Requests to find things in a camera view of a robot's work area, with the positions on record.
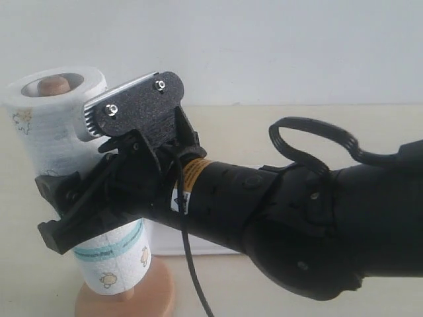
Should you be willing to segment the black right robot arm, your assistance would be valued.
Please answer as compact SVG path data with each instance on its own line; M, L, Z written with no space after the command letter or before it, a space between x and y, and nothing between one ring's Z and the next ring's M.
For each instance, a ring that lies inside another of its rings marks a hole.
M366 277L422 276L422 142L399 164L360 164L321 178L298 163L258 169L206 161L178 141L152 151L138 135L107 141L81 177L39 176L59 213L38 227L64 254L140 218L247 255L284 289L315 300L355 291Z

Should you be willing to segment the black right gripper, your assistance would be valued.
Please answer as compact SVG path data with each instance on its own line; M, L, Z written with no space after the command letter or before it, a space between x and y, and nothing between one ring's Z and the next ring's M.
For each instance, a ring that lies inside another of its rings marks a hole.
M207 216L196 195L185 196L189 171L207 155L197 139L171 139L153 148L131 131L110 138L98 150L105 155L85 177L73 172L34 180L40 195L59 215L58 220L38 224L49 249L65 254L140 218L171 228L206 227ZM104 180L93 184L102 172Z

